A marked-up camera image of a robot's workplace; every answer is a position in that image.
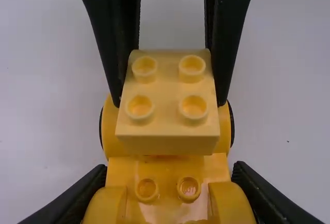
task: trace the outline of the white surface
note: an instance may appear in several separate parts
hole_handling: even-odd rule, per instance
[[[142,0],[142,48],[204,46],[203,0]],[[328,0],[252,0],[229,93],[246,161],[330,222]],[[108,93],[81,0],[0,0],[0,222],[16,223],[105,159]]]

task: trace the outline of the black rubber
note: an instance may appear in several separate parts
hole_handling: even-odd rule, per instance
[[[205,43],[211,50],[218,106],[226,103],[250,0],[205,0]]]
[[[128,57],[139,47],[141,0],[82,0],[89,15],[113,104],[119,108]]]
[[[105,186],[107,167],[98,165],[54,201],[19,224],[80,224],[96,191]]]
[[[259,223],[322,223],[284,196],[245,162],[234,164],[232,181],[244,191]]]
[[[232,106],[230,105],[230,102],[228,102],[228,108],[229,108],[229,115],[230,115],[230,147],[234,144],[235,139],[235,122],[234,122],[234,114],[232,110]]]
[[[103,107],[101,109],[100,119],[98,121],[98,135],[100,136],[100,143],[101,143],[101,147],[103,149],[103,142],[102,142],[102,114],[103,114]]]

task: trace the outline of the toy wheel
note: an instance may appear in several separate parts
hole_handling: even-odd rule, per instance
[[[235,123],[234,123],[234,115],[233,115],[232,107],[228,100],[227,100],[227,102],[228,102],[229,115],[230,115],[230,130],[231,130],[230,147],[232,147],[234,144],[234,139],[235,139]]]
[[[102,113],[103,113],[103,107],[102,107],[102,109],[101,109],[100,120],[99,120],[99,122],[98,122],[98,134],[99,134],[99,136],[100,136],[100,143],[101,143],[101,147],[102,147],[102,149],[103,149],[103,143],[102,143],[102,129],[101,129],[101,127],[102,127]]]

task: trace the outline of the yellow toy vehicle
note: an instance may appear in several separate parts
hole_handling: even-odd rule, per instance
[[[110,88],[99,165],[27,223],[321,223],[227,155],[250,0],[205,0],[206,48],[142,51],[141,0],[83,0]]]

